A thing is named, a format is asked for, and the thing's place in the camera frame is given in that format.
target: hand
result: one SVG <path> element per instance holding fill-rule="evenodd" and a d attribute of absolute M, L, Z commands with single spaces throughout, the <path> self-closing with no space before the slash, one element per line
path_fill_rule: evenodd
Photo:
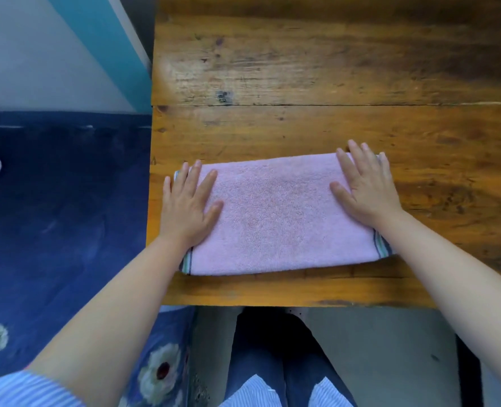
<path fill-rule="evenodd" d="M 184 163 L 173 182 L 173 188 L 170 188 L 171 177 L 164 180 L 160 237 L 182 243 L 185 251 L 198 245 L 209 235 L 223 206 L 222 201 L 215 201 L 207 213 L 203 212 L 215 184 L 217 171 L 210 171 L 197 187 L 201 170 L 200 160 L 196 161 L 190 173 L 188 163 Z"/>
<path fill-rule="evenodd" d="M 403 211 L 390 164 L 383 152 L 377 158 L 366 143 L 360 148 L 349 140 L 349 149 L 354 163 L 341 149 L 337 149 L 337 159 L 352 194 L 336 181 L 330 183 L 330 189 L 348 214 L 377 228 L 385 218 Z"/>

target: red flower center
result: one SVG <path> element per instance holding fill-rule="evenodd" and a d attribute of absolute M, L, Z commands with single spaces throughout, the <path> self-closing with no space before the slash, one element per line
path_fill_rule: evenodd
<path fill-rule="evenodd" d="M 163 380 L 166 378 L 167 374 L 170 372 L 170 365 L 166 362 L 160 364 L 158 370 L 156 370 L 156 378 L 158 380 Z"/>

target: person's left arm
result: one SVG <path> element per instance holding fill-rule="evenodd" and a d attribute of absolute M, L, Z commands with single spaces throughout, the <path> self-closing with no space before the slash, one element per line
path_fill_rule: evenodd
<path fill-rule="evenodd" d="M 52 379 L 87 405 L 117 405 L 151 332 L 167 286 L 186 251 L 213 229 L 218 201 L 204 213 L 216 179 L 197 186 L 201 163 L 164 182 L 160 235 L 92 298 L 27 368 Z"/>

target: wooden plank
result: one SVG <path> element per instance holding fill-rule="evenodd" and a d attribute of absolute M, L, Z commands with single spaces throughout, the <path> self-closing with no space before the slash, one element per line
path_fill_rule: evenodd
<path fill-rule="evenodd" d="M 157 20 L 153 105 L 501 101 L 501 29 Z"/>
<path fill-rule="evenodd" d="M 501 26 L 501 0 L 158 0 L 158 3 L 162 12 L 172 15 Z"/>
<path fill-rule="evenodd" d="M 156 107 L 148 242 L 158 234 L 163 177 L 184 160 L 326 153 L 349 138 L 386 151 L 407 210 L 501 272 L 501 105 Z M 432 305 L 398 259 L 240 277 L 178 274 L 165 303 Z"/>

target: person's right arm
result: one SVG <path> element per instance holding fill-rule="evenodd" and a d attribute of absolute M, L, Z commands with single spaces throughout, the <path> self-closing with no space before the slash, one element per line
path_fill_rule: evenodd
<path fill-rule="evenodd" d="M 330 185 L 343 208 L 375 228 L 407 262 L 456 333 L 501 379 L 501 275 L 403 211 L 384 153 L 349 141 L 337 158 L 350 186 Z"/>

